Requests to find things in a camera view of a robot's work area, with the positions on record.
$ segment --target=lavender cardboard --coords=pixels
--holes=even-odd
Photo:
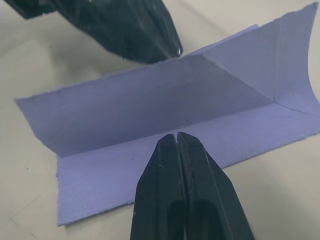
[[[308,76],[317,7],[182,58],[18,99],[58,155],[58,225],[132,203],[166,133],[198,137],[225,168],[320,132]]]

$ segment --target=table surface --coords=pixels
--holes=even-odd
[[[309,0],[165,0],[184,52],[265,24]],[[320,13],[309,50],[320,99]],[[107,53],[57,13],[24,21],[0,0],[0,239],[128,240],[133,206],[57,227],[57,160],[14,98],[137,66]],[[320,134],[224,169],[257,240],[320,237]]]

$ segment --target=folded paper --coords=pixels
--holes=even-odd
[[[132,203],[167,133],[198,137],[225,168],[320,132],[308,76],[317,7],[185,57],[17,99],[58,155],[58,225]]]

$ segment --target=white table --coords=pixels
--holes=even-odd
[[[311,0],[166,0],[184,52]],[[24,21],[0,0],[0,239],[128,240],[133,206],[57,227],[56,157],[13,99],[132,68],[54,13]],[[309,75],[320,99],[320,12]],[[225,169],[257,240],[320,239],[320,135]]]

